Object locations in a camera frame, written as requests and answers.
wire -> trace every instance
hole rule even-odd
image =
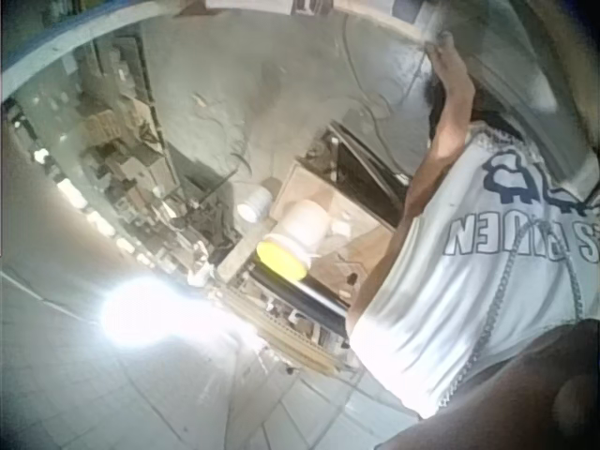
[[[348,62],[348,66],[350,67],[350,72],[352,74],[352,77],[354,78],[354,81],[356,82],[356,85],[357,85],[358,89],[362,92],[363,96],[366,99],[368,99],[367,91],[361,84],[358,74],[356,72],[356,67],[354,65],[354,61],[353,61],[352,55],[350,53],[350,47],[348,45],[348,18],[349,18],[349,16],[345,15],[344,22],[342,24],[342,32],[341,32],[342,47],[343,47],[344,53],[346,55],[346,61]],[[414,83],[416,82],[417,77],[419,76],[419,74],[421,72],[421,67],[423,66],[423,63],[425,62],[425,56],[426,56],[426,53],[423,52],[423,55],[421,56],[421,60],[419,61],[419,65],[417,66],[417,69],[414,72],[414,76],[412,77],[411,82],[409,83],[408,89],[404,92],[402,98],[398,102],[394,103],[393,105],[390,105],[387,102],[387,100],[385,98],[383,98],[387,104],[387,107],[390,109],[390,111],[393,111],[394,108],[396,108],[396,107],[400,106],[402,103],[404,103],[404,100],[406,100],[406,98],[408,97],[409,93],[413,89],[413,86],[414,86]],[[389,159],[392,161],[392,163],[394,164],[396,169],[400,173],[408,175],[408,173],[396,161],[394,154],[392,153],[390,147],[387,145],[387,142],[385,141],[385,138],[383,137],[382,132],[379,127],[379,120],[377,119],[377,117],[375,117],[375,114],[371,110],[370,106],[368,106],[368,104],[366,102],[363,103],[363,106],[364,106],[365,110],[367,111],[368,115],[370,115],[371,119],[373,120],[375,135],[377,136],[377,139],[379,140],[380,144],[382,145],[383,150],[385,150],[385,153],[387,154]]]

person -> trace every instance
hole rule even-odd
[[[539,339],[554,345],[557,330],[581,327],[597,336],[600,202],[558,186],[535,144],[500,114],[473,113],[476,89],[451,34],[426,51],[443,106],[403,217],[346,325],[373,376],[438,420],[467,386],[497,380],[532,345],[538,352]]]

tiled floor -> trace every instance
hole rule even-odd
[[[292,375],[269,351],[237,360],[226,450],[367,449],[416,423],[370,374]]]

